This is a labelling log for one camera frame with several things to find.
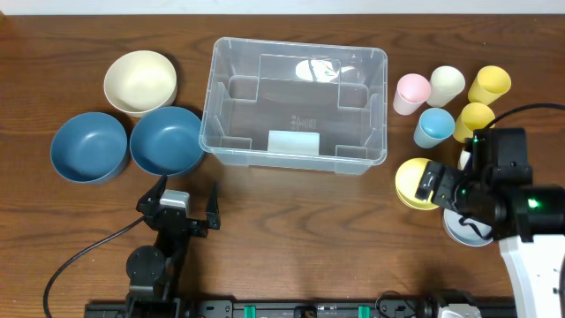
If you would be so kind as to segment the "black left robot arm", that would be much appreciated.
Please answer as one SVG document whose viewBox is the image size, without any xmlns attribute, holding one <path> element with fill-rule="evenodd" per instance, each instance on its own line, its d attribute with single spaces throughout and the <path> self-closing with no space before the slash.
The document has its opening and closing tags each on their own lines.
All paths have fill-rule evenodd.
<svg viewBox="0 0 565 318">
<path fill-rule="evenodd" d="M 189 217 L 190 195 L 168 190 L 163 175 L 139 200 L 136 209 L 157 232 L 155 243 L 134 250 L 127 259 L 130 278 L 124 317 L 191 317 L 188 301 L 174 296 L 190 239 L 205 238 L 221 227 L 217 184 L 212 185 L 204 220 Z"/>
</svg>

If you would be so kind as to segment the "white small bowl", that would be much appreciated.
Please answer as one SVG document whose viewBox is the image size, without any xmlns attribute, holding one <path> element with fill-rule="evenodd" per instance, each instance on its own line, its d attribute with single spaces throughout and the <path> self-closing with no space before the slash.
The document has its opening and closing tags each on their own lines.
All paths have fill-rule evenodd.
<svg viewBox="0 0 565 318">
<path fill-rule="evenodd" d="M 457 169 L 465 170 L 469 164 L 472 164 L 471 152 L 463 149 L 458 159 Z"/>
</svg>

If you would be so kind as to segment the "light blue cup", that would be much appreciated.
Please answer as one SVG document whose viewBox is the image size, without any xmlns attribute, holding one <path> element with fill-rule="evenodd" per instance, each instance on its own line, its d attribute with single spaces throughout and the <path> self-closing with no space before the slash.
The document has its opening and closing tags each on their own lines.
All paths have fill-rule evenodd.
<svg viewBox="0 0 565 318">
<path fill-rule="evenodd" d="M 413 139 L 421 148 L 433 148 L 449 138 L 455 130 L 455 120 L 442 108 L 425 110 L 418 120 Z"/>
</svg>

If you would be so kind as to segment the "grey-blue small bowl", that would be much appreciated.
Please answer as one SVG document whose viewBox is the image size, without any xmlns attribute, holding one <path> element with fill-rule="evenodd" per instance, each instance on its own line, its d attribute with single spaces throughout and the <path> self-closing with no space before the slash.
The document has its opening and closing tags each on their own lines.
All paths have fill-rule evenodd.
<svg viewBox="0 0 565 318">
<path fill-rule="evenodd" d="M 486 246 L 493 242 L 487 235 L 491 232 L 489 225 L 473 219 L 465 219 L 460 223 L 461 215 L 445 209 L 443 211 L 443 226 L 446 233 L 456 242 L 473 247 Z"/>
</svg>

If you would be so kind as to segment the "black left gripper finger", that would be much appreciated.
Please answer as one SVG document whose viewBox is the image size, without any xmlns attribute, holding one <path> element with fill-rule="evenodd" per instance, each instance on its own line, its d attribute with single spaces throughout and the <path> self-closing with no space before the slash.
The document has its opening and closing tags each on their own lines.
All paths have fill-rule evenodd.
<svg viewBox="0 0 565 318">
<path fill-rule="evenodd" d="M 154 215 L 160 207 L 160 199 L 166 190 L 168 177 L 162 175 L 158 181 L 138 200 L 136 210 L 143 215 Z"/>
<path fill-rule="evenodd" d="M 219 206 L 217 200 L 218 186 L 213 183 L 211 193 L 207 200 L 207 207 L 205 210 L 207 218 L 207 227 L 212 230 L 219 230 L 221 228 L 221 218 L 219 213 Z"/>
</svg>

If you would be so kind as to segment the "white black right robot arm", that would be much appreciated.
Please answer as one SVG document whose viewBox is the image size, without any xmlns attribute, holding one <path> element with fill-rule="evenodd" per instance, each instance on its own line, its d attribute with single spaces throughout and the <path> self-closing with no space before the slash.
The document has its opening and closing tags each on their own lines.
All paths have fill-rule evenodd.
<svg viewBox="0 0 565 318">
<path fill-rule="evenodd" d="M 563 187 L 534 186 L 531 167 L 515 162 L 469 170 L 428 162 L 415 196 L 498 243 L 518 316 L 564 315 Z"/>
</svg>

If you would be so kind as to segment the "yellow small bowl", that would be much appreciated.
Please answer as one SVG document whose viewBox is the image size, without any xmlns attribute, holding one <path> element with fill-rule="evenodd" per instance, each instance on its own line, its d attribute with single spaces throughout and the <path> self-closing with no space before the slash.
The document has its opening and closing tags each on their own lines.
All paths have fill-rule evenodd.
<svg viewBox="0 0 565 318">
<path fill-rule="evenodd" d="M 417 210 L 433 210 L 438 208 L 429 201 L 421 201 L 415 197 L 419 181 L 423 177 L 426 165 L 430 162 L 426 158 L 412 158 L 404 162 L 395 175 L 395 189 L 398 198 L 409 208 Z"/>
</svg>

